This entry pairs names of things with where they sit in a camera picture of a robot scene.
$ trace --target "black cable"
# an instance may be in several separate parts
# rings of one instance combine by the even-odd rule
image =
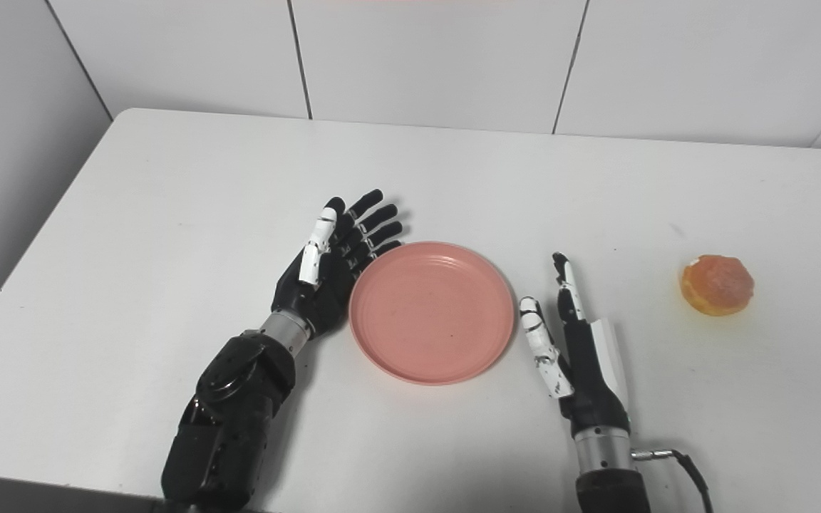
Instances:
[[[701,494],[701,502],[705,506],[705,513],[713,513],[714,509],[711,509],[711,497],[709,497],[708,494],[708,485],[705,484],[705,478],[701,476],[698,467],[693,463],[693,458],[682,454],[680,451],[673,451],[673,457],[677,458],[677,463],[686,470],[686,473],[690,475],[691,480],[693,480],[693,483],[695,483],[695,486],[698,488],[698,493]]]

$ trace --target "table surface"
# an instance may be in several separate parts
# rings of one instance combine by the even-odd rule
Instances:
[[[267,314],[329,196],[374,187],[408,241],[483,254],[515,296],[571,257],[612,319],[634,442],[676,446],[720,511],[821,510],[821,150],[127,110],[0,293],[0,477],[160,496],[195,380]],[[678,292],[740,257],[746,311]],[[283,513],[577,511],[567,422],[516,332],[465,383],[396,380],[348,329],[310,344],[253,507]],[[671,462],[655,510],[700,511]]]

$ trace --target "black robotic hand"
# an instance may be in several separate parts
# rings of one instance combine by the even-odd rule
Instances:
[[[363,269],[400,246],[387,242],[401,233],[395,205],[363,217],[381,200],[377,189],[345,211],[332,198],[278,280],[267,321],[231,338],[203,371],[163,467],[166,499],[234,511],[252,498],[271,419],[296,382],[294,357],[342,321]]]
[[[398,214],[394,204],[363,217],[381,201],[382,191],[375,189],[345,211],[341,198],[331,198],[309,243],[278,280],[272,311],[283,309],[303,318],[309,324],[310,340],[342,321],[363,269],[401,245],[398,241],[385,243],[402,230],[401,223],[391,221]]]
[[[568,259],[556,253],[553,264],[568,360],[550,336],[537,300],[522,298],[520,312],[537,369],[572,425],[581,470],[579,504],[583,513],[649,513],[645,484],[632,460],[629,399],[613,329],[605,319],[584,317]]]

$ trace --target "orange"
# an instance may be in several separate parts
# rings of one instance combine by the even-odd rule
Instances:
[[[703,254],[683,270],[680,290],[688,304],[706,315],[742,311],[753,297],[753,277],[732,256]]]

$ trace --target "pink plate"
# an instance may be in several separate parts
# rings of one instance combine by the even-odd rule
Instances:
[[[412,383],[458,383],[502,354],[515,324],[499,272],[479,254],[442,242],[407,244],[362,273],[351,330],[369,360]]]

